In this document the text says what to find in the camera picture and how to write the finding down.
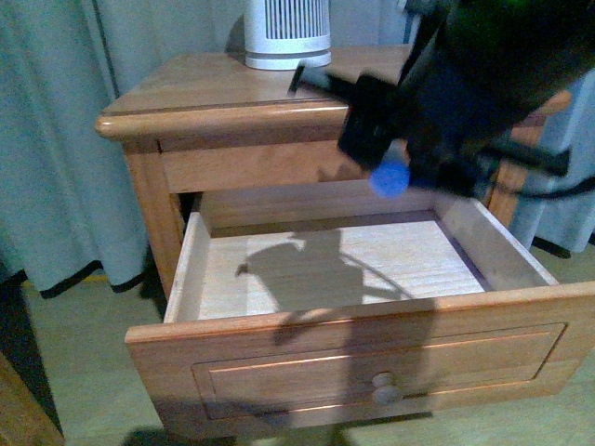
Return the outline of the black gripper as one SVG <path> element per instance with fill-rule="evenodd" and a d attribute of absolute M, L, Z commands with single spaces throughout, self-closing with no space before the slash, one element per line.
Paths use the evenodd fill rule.
<path fill-rule="evenodd" d="M 350 81 L 298 65 L 299 89 L 348 107 L 337 145 L 364 171 L 405 150 L 409 187 L 479 198 L 502 190 L 502 161 L 564 177 L 571 153 L 516 142 L 509 130 L 594 66 L 590 1 L 410 1 L 421 17 L 397 82 Z"/>

